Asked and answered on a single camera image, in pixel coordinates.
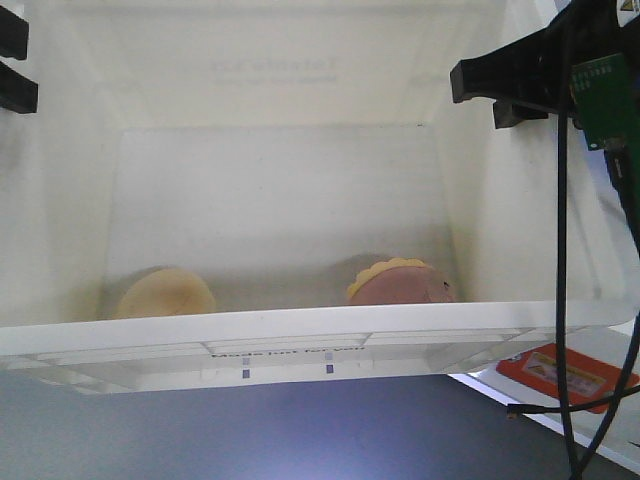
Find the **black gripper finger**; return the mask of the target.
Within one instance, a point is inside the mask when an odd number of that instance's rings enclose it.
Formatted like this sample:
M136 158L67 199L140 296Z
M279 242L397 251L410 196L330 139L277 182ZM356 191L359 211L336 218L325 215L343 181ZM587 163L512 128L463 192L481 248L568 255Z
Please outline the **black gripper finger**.
M5 7L0 8L0 35L2 57L27 59L29 24Z
M544 28L497 50L459 61L450 72L452 100L482 97L515 104L556 104L562 33Z
M36 113L39 85L1 63L0 104L15 113Z
M523 122L549 118L547 112L516 105L506 100L496 100L493 104L494 127L508 129Z

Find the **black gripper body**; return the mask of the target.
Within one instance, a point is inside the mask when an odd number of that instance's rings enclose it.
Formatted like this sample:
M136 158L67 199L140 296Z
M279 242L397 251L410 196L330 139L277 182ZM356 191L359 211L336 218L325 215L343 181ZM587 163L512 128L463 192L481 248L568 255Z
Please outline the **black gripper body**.
M573 28L571 63L622 54L630 70L633 98L639 100L639 3L572 1L544 30L544 80L553 109L562 92L564 30Z

